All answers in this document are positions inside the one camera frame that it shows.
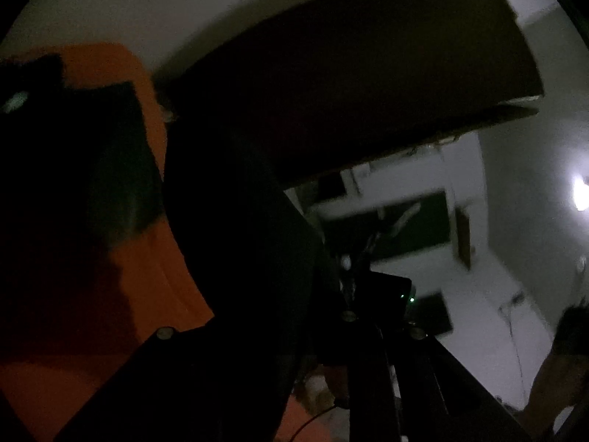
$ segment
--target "black square object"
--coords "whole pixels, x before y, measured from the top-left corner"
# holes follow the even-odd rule
[[[407,307],[407,318],[431,336],[452,332],[453,326],[441,292],[416,299]]]

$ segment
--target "dark clothing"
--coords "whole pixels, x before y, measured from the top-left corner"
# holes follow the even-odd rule
[[[301,356],[340,356],[345,302],[335,270],[263,157],[218,126],[173,124],[164,204],[215,314],[225,440],[270,441]]]

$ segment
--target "light bulb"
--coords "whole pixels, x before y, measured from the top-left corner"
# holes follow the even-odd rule
[[[581,178],[576,178],[572,185],[572,200],[579,211],[589,207],[589,186]]]

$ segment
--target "bright light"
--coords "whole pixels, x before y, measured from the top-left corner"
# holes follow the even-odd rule
[[[589,186],[581,178],[576,178],[572,185],[572,200],[579,211],[589,207]]]

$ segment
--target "gray wall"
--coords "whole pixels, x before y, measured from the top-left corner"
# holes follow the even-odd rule
[[[479,134],[490,246],[555,326],[589,252],[589,211],[572,202],[574,177],[589,175],[589,52],[560,8],[524,34],[546,97],[537,115]]]

